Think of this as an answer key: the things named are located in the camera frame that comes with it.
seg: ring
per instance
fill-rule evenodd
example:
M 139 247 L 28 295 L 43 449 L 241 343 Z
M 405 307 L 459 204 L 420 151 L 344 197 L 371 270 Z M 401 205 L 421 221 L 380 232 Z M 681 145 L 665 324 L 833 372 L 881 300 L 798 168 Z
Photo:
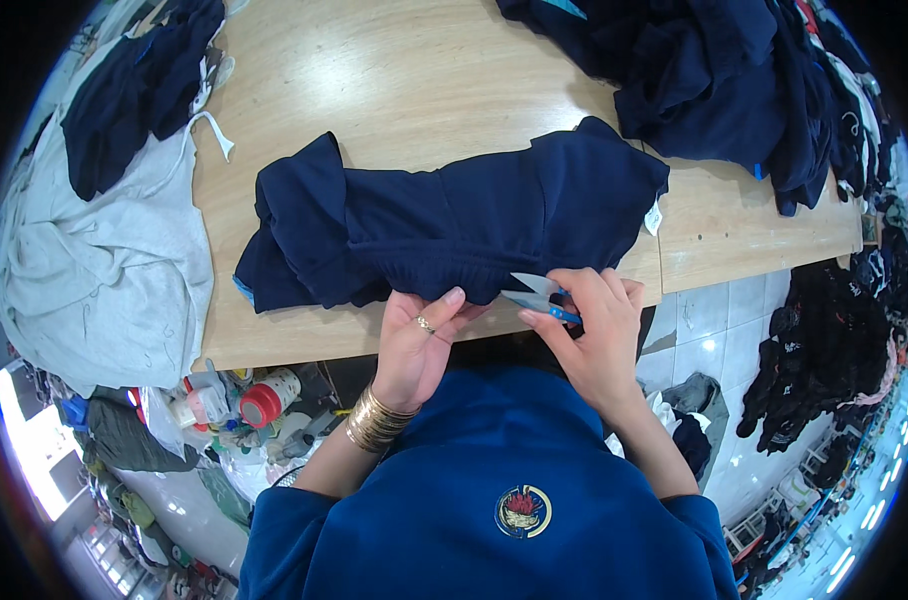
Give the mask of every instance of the ring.
M 417 324 L 427 330 L 427 332 L 431 335 L 434 335 L 437 331 L 434 327 L 431 326 L 431 323 L 427 322 L 427 318 L 424 318 L 424 315 L 422 315 L 421 313 L 417 313 L 417 316 L 414 318 L 417 319 Z

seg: left hand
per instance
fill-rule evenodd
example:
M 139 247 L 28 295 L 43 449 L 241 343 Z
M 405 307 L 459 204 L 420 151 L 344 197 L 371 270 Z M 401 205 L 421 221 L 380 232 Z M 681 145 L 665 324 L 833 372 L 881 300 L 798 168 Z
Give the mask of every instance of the left hand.
M 421 408 L 441 384 L 454 336 L 489 307 L 465 302 L 460 287 L 434 302 L 416 294 L 390 292 L 381 324 L 377 374 L 370 388 L 374 397 L 400 413 Z M 421 327 L 418 314 L 434 334 Z

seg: embroidered logo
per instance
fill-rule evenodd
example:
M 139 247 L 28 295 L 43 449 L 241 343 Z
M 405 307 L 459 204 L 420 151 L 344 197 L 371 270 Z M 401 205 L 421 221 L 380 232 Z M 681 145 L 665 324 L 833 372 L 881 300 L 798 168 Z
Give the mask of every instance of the embroidered logo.
M 507 536 L 519 540 L 533 538 L 551 522 L 551 501 L 537 487 L 511 487 L 497 499 L 494 521 Z

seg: hand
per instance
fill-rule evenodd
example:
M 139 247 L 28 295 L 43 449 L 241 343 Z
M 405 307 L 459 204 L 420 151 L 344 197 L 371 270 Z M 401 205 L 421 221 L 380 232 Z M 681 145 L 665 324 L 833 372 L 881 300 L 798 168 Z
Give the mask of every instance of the hand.
M 635 379 L 644 284 L 614 269 L 555 269 L 550 280 L 571 293 L 564 309 L 580 314 L 583 335 L 572 340 L 556 318 L 527 308 L 518 317 L 537 332 L 571 385 L 609 424 L 644 400 Z
M 370 389 L 374 397 L 401 413 L 421 408 L 441 383 L 454 336 L 488 308 L 465 302 L 460 287 L 430 303 L 419 295 L 390 292 Z M 434 328 L 433 335 L 418 323 L 418 314 Z

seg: drawstring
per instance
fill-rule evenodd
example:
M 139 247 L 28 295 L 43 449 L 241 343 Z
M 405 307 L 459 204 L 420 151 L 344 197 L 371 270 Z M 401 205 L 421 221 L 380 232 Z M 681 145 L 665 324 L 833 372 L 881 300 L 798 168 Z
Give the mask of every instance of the drawstring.
M 187 150 L 187 140 L 191 139 L 191 126 L 194 125 L 201 117 L 205 117 L 207 122 L 211 124 L 211 129 L 214 130 L 214 137 L 217 138 L 218 144 L 220 144 L 220 151 L 223 152 L 223 159 L 227 162 L 231 162 L 231 159 L 228 158 L 228 154 L 231 153 L 231 149 L 234 147 L 234 142 L 226 138 L 225 135 L 221 132 L 220 126 L 218 126 L 217 121 L 214 120 L 214 117 L 210 112 L 206 110 L 197 113 L 191 120 L 187 122 L 187 125 L 184 126 L 184 138 L 180 144 L 180 154 L 177 156 L 177 160 L 173 162 L 171 171 L 168 174 L 164 175 L 164 178 L 161 179 L 157 184 L 151 186 L 145 193 L 145 196 L 153 196 L 157 194 L 160 189 L 164 186 L 167 186 L 168 183 L 174 177 L 174 174 L 177 173 L 178 168 L 181 166 L 181 162 L 184 160 L 184 152 Z

